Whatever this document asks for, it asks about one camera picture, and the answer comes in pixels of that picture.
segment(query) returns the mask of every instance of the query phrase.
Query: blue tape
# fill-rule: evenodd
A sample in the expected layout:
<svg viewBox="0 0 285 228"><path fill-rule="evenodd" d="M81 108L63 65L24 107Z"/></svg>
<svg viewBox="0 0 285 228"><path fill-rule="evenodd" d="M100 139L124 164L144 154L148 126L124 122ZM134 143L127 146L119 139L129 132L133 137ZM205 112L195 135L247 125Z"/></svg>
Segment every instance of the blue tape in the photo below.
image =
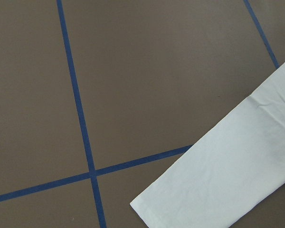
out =
<svg viewBox="0 0 285 228"><path fill-rule="evenodd" d="M192 145L189 146L184 146L178 149L174 149L174 150L170 150L170 151L166 151L166 152L162 152L162 153L158 153L155 155L151 155L151 156L147 156L147 157L143 157L143 158L139 158L139 159L135 159L132 161L127 161L118 165L112 165L106 168L102 168L102 169L98 169L96 170L96 175L100 176L100 175L104 175L107 173L111 173L111 172L115 172L118 170L123 170L123 169L127 169L136 165L141 165L141 164L145 164L148 162L153 162L159 159L163 159L163 158L168 158L177 154L181 154L181 153L185 153Z"/></svg>
<svg viewBox="0 0 285 228"><path fill-rule="evenodd" d="M0 202L5 201L5 200L10 200L10 199L13 199L13 198L17 198L17 197L20 197L20 196L29 195L29 194L32 194L32 193L35 193L35 192L39 192L39 191L44 191L44 190L60 187L62 185L74 183L74 182L77 182L77 181L86 180L86 179L89 179L89 178L90 178L90 174L88 172L86 172L86 173L82 173L82 174L79 174L79 175L76 175L76 176L67 177L67 178L64 178L64 179L52 181L52 182L45 183L45 184L40 184L40 185L37 185L37 186L34 186L34 187L30 187L30 188L27 188L27 189L22 189L22 190L10 192L10 193L7 193L7 194L0 195Z"/></svg>
<svg viewBox="0 0 285 228"><path fill-rule="evenodd" d="M254 11L252 10L252 7L251 7L249 1L248 0L243 0L243 1L244 1L244 4L245 4L245 6L246 6L246 8L247 8L247 10L248 10L248 12L249 12L253 22L254 22L254 24L256 25L256 28L257 28L257 30L258 30L258 32L259 32L259 34L260 34L260 36L261 36L261 38L263 40L263 43L265 44L265 46L267 48L267 51L268 51L268 53L269 53L269 55L271 57L272 62L274 63L276 69L278 69L280 67L280 65L279 65L279 63L278 63L278 61L277 61L277 59L276 59L276 57L274 55L274 52L272 51L272 49L271 49L271 47L269 45L269 42L268 42L268 40L267 40L267 38L265 36L264 31L262 30L262 27L261 27L260 23L258 22L258 19L257 19L256 15L255 15Z"/></svg>
<svg viewBox="0 0 285 228"><path fill-rule="evenodd" d="M63 7L62 7L61 0L57 0L57 8L58 8L58 13L59 13L59 18L60 18L60 25L61 25L61 30L62 30L63 41L64 41L65 49L66 49L67 63L68 63L68 68L69 68L71 81L72 81L73 93L74 93L74 98L75 98L75 103L76 103L76 108L77 108L77 113L78 113L78 119L79 119L82 139L83 139L84 146L85 146L85 155L86 155L86 160L87 160L87 164L89 168L99 225L100 225L100 228L106 228L105 214L104 214L104 209L103 209L103 205L101 202L98 181L97 181L97 177L95 173L95 166L94 166L94 161L93 161L93 156L92 156L92 150L91 150L89 136L87 133L85 115L84 115L84 111L83 111L82 103L80 99L79 87L78 87L78 82L76 78L75 67L74 67L74 62L73 62L73 57L72 57L72 52L71 52L71 46L70 46L70 42L69 42L69 38L67 34L67 25L66 25L65 16L63 13Z"/></svg>

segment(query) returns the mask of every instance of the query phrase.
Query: folded napkin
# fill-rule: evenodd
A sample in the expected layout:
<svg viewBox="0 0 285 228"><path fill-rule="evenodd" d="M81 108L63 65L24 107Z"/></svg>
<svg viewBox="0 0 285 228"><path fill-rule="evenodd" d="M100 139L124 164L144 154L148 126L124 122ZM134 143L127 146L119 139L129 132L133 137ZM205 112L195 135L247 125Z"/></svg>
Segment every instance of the folded napkin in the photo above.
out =
<svg viewBox="0 0 285 228"><path fill-rule="evenodd" d="M227 228L285 183L285 63L131 206L150 228Z"/></svg>

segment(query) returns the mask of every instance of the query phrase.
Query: brown surface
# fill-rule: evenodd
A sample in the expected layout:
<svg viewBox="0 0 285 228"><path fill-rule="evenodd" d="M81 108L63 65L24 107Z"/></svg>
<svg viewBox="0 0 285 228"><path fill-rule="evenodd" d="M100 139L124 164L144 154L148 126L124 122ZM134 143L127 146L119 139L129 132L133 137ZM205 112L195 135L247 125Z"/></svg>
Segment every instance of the brown surface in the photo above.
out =
<svg viewBox="0 0 285 228"><path fill-rule="evenodd" d="M180 155L98 177L108 228L146 228L130 202L162 175Z"/></svg>
<svg viewBox="0 0 285 228"><path fill-rule="evenodd" d="M230 228L285 228L285 184Z"/></svg>
<svg viewBox="0 0 285 228"><path fill-rule="evenodd" d="M98 228L90 180L0 203L0 228Z"/></svg>
<svg viewBox="0 0 285 228"><path fill-rule="evenodd" d="M96 168L190 145L273 71L242 1L64 1Z"/></svg>
<svg viewBox="0 0 285 228"><path fill-rule="evenodd" d="M250 0L278 62L285 62L285 0Z"/></svg>
<svg viewBox="0 0 285 228"><path fill-rule="evenodd" d="M0 1L0 194L87 171L54 1Z"/></svg>

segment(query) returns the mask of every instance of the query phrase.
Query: white napkin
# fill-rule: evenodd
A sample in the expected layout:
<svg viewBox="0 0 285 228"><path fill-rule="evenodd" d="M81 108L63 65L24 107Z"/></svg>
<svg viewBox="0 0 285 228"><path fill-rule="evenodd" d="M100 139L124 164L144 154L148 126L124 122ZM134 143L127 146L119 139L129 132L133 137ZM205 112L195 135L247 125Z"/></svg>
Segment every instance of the white napkin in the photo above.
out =
<svg viewBox="0 0 285 228"><path fill-rule="evenodd" d="M150 228L227 228L285 183L285 63L131 206Z"/></svg>

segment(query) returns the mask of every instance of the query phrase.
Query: blue grid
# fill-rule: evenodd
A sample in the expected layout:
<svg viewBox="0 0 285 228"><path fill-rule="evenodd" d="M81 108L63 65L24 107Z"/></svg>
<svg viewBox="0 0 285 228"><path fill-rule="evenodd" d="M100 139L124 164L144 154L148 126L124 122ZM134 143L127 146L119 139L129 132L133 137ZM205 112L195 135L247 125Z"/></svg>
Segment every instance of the blue grid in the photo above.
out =
<svg viewBox="0 0 285 228"><path fill-rule="evenodd" d="M280 65L279 65L270 45L269 45L269 42L268 42L268 40L264 34L264 31L262 30L262 27L261 27L255 13L252 10L252 7L250 6L249 1L243 0L243 2L244 2L254 24L255 24L258 32L259 32L259 34L260 34L260 36L261 36L261 38L262 38L262 40L266 46L266 49L267 49L267 51L271 57L273 64L278 69L280 67ZM71 52L71 46L70 46L68 34L67 34L67 25L66 25L66 21L65 21L65 17L64 17L63 6L62 6L61 0L57 0L57 9L58 9L59 18L60 18L60 25L61 25L63 41L64 41L64 45L65 45L65 50L66 50L67 63L68 63L68 67L69 67L69 72L70 72L70 77L71 77L71 82L72 82L72 88L73 88L73 93L74 93L74 98L75 98L75 103L76 103L76 109L77 109L81 134L82 134L83 143L84 143L84 147L85 147L85 155L86 155L86 160L87 160L89 172L0 195L0 202L5 201L5 200L10 200L13 198L17 198L17 197L21 197L21 196L25 196L25 195L29 195L29 194L36 193L39 191L44 191L44 190L56 188L56 187L63 186L66 184L90 179L91 184L92 184L92 188L93 188L93 193L94 193L94 199L95 199L95 205L96 205L99 225L100 225L100 228L106 228L107 226L106 226L106 222L105 222L105 214L104 214L104 209L103 209L103 205L101 202L101 196L100 196L100 190L98 187L97 176L108 174L108 173L119 171L119 170L123 170L123 169L127 169L130 167L145 164L148 162L153 162L153 161L160 160L163 158L168 158L168 157L171 157L171 156L174 156L177 154L182 154L182 153L185 153L192 145L181 147L181 148L170 150L170 151L166 151L166 152L162 152L162 153L158 153L158 154L143 157L143 158L139 158L139 159L135 159L132 161L127 161L127 162L124 162L121 164L109 166L109 167L98 169L98 170L95 169L94 160L93 160L93 156L92 156L92 149L91 149L89 136L88 136L88 132L87 132L87 128L86 128L86 121L85 121L84 111L83 111L83 107L82 107L82 103L81 103L81 99L80 99L80 92L79 92L79 88L78 88L76 72L75 72L75 67L74 67L74 62L73 62L73 57L72 57L72 52Z"/></svg>

